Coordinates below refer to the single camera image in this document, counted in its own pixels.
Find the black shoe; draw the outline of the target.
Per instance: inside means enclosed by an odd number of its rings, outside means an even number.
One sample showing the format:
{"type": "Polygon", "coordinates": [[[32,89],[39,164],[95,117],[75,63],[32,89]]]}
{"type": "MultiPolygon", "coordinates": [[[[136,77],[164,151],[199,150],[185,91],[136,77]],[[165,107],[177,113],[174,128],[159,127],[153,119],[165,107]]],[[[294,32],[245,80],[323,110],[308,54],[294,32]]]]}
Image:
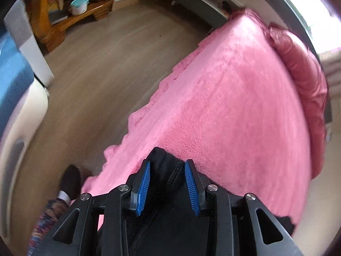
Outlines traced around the black shoe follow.
{"type": "Polygon", "coordinates": [[[81,192],[81,172],[76,165],[69,165],[59,184],[59,193],[62,197],[67,196],[69,200],[76,199],[81,192]]]}

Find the teal white pot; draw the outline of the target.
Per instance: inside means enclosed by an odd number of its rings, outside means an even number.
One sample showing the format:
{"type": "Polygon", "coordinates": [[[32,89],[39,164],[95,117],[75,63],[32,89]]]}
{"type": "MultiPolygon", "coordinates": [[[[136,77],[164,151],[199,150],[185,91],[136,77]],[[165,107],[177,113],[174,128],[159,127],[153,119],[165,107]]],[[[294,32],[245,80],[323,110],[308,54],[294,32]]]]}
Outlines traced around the teal white pot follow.
{"type": "Polygon", "coordinates": [[[70,10],[73,16],[78,16],[87,11],[90,0],[73,0],[70,4],[70,10]]]}

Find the blue cloth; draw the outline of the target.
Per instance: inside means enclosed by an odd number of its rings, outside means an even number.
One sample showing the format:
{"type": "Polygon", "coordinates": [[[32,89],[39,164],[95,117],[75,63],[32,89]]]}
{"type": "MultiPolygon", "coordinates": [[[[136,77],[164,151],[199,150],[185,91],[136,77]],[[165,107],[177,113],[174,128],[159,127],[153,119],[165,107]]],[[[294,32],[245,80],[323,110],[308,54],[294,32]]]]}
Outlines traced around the blue cloth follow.
{"type": "Polygon", "coordinates": [[[34,80],[31,66],[8,31],[1,35],[0,61],[0,129],[9,121],[13,110],[34,80]]]}

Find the dark red duvet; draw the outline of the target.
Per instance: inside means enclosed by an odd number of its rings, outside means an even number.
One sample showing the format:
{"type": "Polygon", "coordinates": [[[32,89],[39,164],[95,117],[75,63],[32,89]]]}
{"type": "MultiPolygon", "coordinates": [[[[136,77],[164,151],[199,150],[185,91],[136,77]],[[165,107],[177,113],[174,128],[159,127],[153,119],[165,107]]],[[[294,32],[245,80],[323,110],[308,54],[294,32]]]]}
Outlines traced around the dark red duvet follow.
{"type": "Polygon", "coordinates": [[[327,80],[318,59],[294,33],[270,23],[268,38],[289,71],[301,99],[310,133],[314,179],[321,173],[324,164],[327,80]]]}

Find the black pants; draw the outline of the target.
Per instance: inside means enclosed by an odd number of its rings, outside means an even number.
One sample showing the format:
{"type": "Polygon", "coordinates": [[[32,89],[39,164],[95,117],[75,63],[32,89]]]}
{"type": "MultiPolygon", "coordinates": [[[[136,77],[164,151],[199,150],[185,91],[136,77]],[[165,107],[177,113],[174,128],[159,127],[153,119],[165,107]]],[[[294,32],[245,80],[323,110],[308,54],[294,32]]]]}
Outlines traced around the black pants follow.
{"type": "Polygon", "coordinates": [[[98,255],[300,255],[288,217],[277,218],[253,193],[238,196],[199,172],[206,210],[196,216],[184,164],[161,148],[146,158],[151,177],[140,216],[127,182],[106,197],[98,255]]]}

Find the grey bedside shelf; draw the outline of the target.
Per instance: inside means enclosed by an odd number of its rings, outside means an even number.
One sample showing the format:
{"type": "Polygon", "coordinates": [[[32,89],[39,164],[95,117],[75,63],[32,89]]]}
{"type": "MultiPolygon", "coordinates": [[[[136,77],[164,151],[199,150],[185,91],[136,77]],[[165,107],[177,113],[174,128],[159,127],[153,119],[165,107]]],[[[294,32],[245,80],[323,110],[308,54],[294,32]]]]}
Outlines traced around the grey bedside shelf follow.
{"type": "Polygon", "coordinates": [[[213,29],[224,25],[232,12],[243,5],[238,0],[172,0],[206,21],[213,29]]]}

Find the pink bed blanket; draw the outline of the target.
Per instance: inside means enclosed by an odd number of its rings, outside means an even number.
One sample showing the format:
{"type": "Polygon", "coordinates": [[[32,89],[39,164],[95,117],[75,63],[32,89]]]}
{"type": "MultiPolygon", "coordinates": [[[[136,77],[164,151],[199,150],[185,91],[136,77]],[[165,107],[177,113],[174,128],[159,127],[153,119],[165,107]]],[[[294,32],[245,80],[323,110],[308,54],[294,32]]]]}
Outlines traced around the pink bed blanket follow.
{"type": "Polygon", "coordinates": [[[109,146],[84,192],[125,183],[155,147],[236,195],[252,192],[294,225],[311,179],[310,136],[301,101],[265,24],[244,10],[201,41],[128,118],[128,133],[109,146]]]}

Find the window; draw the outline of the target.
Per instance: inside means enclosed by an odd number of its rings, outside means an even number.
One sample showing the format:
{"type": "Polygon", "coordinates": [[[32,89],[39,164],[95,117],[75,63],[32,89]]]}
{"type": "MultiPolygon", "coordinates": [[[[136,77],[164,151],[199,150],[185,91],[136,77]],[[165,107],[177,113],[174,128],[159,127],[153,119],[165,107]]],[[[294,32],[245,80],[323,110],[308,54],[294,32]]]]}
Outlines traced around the window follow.
{"type": "Polygon", "coordinates": [[[308,32],[318,54],[340,51],[340,18],[322,0],[285,0],[308,32]]]}

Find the wooden desk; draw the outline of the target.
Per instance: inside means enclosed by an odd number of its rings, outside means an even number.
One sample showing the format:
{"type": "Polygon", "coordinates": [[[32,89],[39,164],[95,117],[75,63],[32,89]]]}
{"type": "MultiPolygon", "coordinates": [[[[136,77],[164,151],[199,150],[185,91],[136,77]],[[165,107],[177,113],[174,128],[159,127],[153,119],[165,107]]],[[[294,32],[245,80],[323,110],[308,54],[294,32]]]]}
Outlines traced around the wooden desk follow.
{"type": "Polygon", "coordinates": [[[31,0],[29,17],[33,33],[47,52],[53,51],[65,40],[66,31],[81,20],[92,16],[105,18],[112,11],[114,0],[90,0],[87,11],[73,16],[70,4],[73,0],[31,0]]]}

